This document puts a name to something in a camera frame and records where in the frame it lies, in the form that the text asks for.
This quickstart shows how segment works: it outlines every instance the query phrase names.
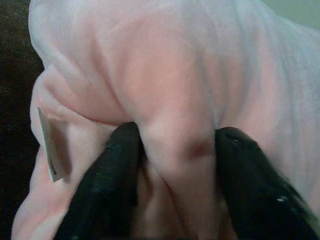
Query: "pink garment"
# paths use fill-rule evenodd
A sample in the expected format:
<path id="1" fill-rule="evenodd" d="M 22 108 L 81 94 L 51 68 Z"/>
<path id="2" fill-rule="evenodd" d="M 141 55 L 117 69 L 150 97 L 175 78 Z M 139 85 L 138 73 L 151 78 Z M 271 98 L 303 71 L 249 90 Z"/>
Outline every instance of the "pink garment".
<path id="1" fill-rule="evenodd" d="M 29 30 L 45 66 L 30 107 L 40 149 L 13 240 L 53 238 L 129 121 L 148 160 L 133 237 L 232 235 L 213 171 L 214 129 L 226 126 L 255 139 L 320 216 L 320 32 L 259 0 L 32 0 Z M 55 183 L 37 107 L 68 172 Z"/>

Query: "white tag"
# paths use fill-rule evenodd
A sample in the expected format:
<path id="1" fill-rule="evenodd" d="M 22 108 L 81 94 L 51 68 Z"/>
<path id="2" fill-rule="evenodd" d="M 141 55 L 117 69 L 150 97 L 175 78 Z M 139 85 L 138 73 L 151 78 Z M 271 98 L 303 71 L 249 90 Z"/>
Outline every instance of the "white tag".
<path id="1" fill-rule="evenodd" d="M 48 163 L 49 175 L 52 182 L 62 179 L 66 172 L 59 158 L 54 141 L 51 139 L 51 128 L 47 116 L 38 107 L 38 114 L 43 134 L 44 152 Z"/>

